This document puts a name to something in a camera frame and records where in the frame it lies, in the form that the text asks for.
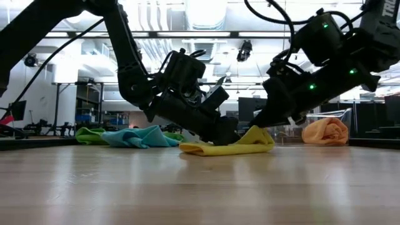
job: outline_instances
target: orange cloth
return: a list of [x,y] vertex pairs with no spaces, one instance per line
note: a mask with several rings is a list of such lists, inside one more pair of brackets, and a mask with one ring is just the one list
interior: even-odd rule
[[346,144],[349,131],[338,118],[329,117],[308,125],[301,137],[307,144]]

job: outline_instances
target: ceiling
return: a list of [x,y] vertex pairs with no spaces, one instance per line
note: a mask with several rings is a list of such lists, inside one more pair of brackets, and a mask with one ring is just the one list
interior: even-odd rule
[[[201,1],[201,4],[195,4],[195,10],[190,10],[196,1]],[[0,1],[0,28],[8,24],[10,20],[15,18],[21,10],[31,2],[30,0],[2,0]],[[262,31],[270,32],[266,35],[268,39],[251,39],[253,52],[251,57],[246,62],[237,62],[236,55],[238,48],[244,41],[243,39],[138,39],[137,43],[142,49],[143,63],[149,72],[157,69],[161,61],[169,49],[179,50],[185,48],[190,53],[193,51],[194,44],[191,43],[208,43],[212,47],[212,60],[207,64],[207,71],[204,79],[207,82],[218,80],[226,74],[232,77],[234,83],[254,83],[262,82],[268,78],[266,71],[269,68],[269,63],[272,58],[289,47],[287,39],[273,38],[283,35],[288,35],[288,27],[273,24],[263,21],[251,14],[245,7],[243,0],[120,0],[119,1],[128,14],[129,26],[132,31],[187,31],[198,29],[199,23],[208,24],[208,29],[211,31]],[[249,0],[252,6],[261,14],[271,18],[281,19],[281,15],[273,7],[268,7],[264,0]],[[361,0],[279,0],[277,1],[289,14],[293,21],[307,19],[314,15],[315,12],[324,8],[325,11],[341,11],[353,18],[360,13]],[[209,23],[213,22],[213,17],[221,20],[217,26],[213,27]],[[83,31],[90,25],[94,24],[100,17],[93,16],[88,12],[82,13],[80,16],[70,19],[65,19],[60,22],[53,31]],[[336,22],[341,25],[344,21],[341,18],[335,17]],[[354,23],[354,26],[359,26],[359,20]],[[106,32],[104,24],[99,25],[93,31]],[[80,72],[81,76],[92,76],[98,81],[113,82],[116,81],[113,73],[112,65],[115,66],[115,55],[113,47],[109,39],[85,39],[84,44],[93,45],[99,51],[101,56],[93,56],[91,62],[87,64]],[[110,50],[107,58],[111,61],[109,69],[105,69],[103,46]],[[300,65],[304,69],[315,69],[308,62],[308,59],[301,52],[292,56],[291,62]],[[400,81],[400,67],[393,66],[389,71],[382,73],[383,82],[393,84],[392,89],[396,89],[396,83]],[[236,89],[229,91],[230,95],[235,96],[265,96],[265,91],[254,91],[251,87],[243,86],[228,86],[227,89]],[[383,93],[391,93],[391,88],[385,87]],[[362,94],[359,88],[353,91],[355,95]]]

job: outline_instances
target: wooden table surface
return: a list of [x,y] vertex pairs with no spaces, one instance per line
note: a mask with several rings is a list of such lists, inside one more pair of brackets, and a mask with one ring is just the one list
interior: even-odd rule
[[0,224],[400,224],[400,151],[66,146],[0,152]]

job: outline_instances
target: ceiling duct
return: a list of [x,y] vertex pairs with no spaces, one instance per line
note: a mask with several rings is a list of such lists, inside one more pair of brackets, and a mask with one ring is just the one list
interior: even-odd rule
[[[186,0],[186,22],[190,31],[222,31],[225,28],[227,0]],[[201,39],[190,44],[191,51],[206,50],[199,60],[209,63],[217,51],[218,44]]]

